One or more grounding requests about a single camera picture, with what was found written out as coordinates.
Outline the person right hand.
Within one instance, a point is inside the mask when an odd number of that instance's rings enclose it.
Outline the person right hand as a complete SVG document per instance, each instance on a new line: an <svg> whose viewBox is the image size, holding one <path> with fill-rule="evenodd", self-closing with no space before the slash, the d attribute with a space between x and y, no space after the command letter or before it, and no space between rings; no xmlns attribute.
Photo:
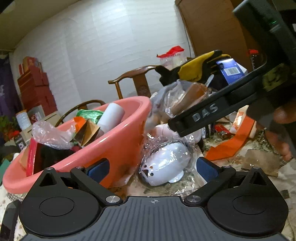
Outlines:
<svg viewBox="0 0 296 241"><path fill-rule="evenodd" d="M257 119L257 128L265 130L266 139L289 162L295 156L295 101L274 108L260 99L250 113Z"/></svg>

